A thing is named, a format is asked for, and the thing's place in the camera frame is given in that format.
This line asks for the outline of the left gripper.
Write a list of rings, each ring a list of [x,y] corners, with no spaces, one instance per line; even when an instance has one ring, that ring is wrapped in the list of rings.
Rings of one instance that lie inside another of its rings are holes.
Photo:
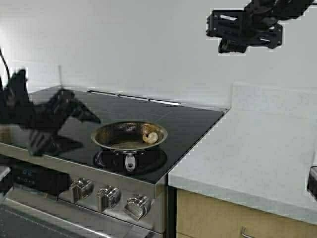
[[[75,93],[59,89],[47,102],[34,104],[26,86],[26,71],[15,72],[5,87],[0,88],[0,122],[28,129],[27,149],[33,156],[58,155],[82,147],[82,143],[59,135],[69,117],[81,122],[101,123]]]

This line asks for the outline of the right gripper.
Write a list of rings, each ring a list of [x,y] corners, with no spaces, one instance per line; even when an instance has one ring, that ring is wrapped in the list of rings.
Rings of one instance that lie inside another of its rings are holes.
[[[213,10],[207,18],[206,35],[220,39],[220,54],[245,53],[248,47],[281,46],[283,26],[270,17],[254,21],[246,10]]]

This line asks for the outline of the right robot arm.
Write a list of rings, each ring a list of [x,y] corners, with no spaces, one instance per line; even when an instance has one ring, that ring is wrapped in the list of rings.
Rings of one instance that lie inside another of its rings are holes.
[[[298,19],[314,0],[252,0],[243,9],[214,9],[207,17],[206,36],[219,38],[218,52],[245,53],[248,47],[282,45],[279,21]]]

